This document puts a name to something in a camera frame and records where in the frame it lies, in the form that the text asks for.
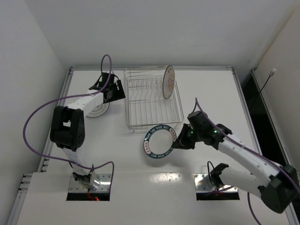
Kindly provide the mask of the dark teal rimmed plate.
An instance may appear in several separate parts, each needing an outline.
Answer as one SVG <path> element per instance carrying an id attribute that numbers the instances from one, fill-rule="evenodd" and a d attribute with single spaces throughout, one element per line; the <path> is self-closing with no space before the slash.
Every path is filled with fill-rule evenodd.
<path id="1" fill-rule="evenodd" d="M 173 151 L 176 139 L 176 132 L 171 126 L 159 124 L 146 133 L 143 139 L 143 150 L 152 159 L 162 159 Z"/>

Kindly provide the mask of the orange sunburst plate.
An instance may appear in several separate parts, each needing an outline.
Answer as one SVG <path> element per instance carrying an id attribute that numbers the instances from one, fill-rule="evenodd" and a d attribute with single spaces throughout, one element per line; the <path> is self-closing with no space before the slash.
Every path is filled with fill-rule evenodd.
<path id="1" fill-rule="evenodd" d="M 173 93 L 175 85 L 175 70 L 172 65 L 168 65 L 163 77 L 163 95 L 165 99 L 169 99 Z"/>

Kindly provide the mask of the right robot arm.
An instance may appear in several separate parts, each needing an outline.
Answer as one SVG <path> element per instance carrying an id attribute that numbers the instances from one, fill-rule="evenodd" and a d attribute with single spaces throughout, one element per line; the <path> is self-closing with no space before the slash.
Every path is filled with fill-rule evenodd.
<path id="1" fill-rule="evenodd" d="M 213 125 L 204 112 L 192 112 L 187 119 L 189 123 L 183 125 L 172 144 L 173 148 L 189 150 L 194 149 L 197 142 L 203 142 L 228 155 L 247 170 L 241 172 L 220 163 L 208 175 L 208 186 L 237 187 L 257 196 L 276 213 L 282 213 L 299 196 L 297 171 L 293 166 L 281 166 L 253 150 L 247 150 L 229 128 L 222 124 Z"/>

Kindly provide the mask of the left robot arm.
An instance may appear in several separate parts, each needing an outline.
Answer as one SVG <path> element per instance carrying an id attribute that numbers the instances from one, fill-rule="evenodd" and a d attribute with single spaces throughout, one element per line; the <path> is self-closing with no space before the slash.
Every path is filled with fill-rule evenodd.
<path id="1" fill-rule="evenodd" d="M 73 169 L 73 177 L 82 187 L 96 191 L 101 185 L 95 166 L 82 148 L 85 139 L 85 118 L 98 106 L 125 98 L 121 80 L 110 73 L 101 73 L 96 83 L 75 102 L 54 109 L 50 140 L 65 153 Z"/>

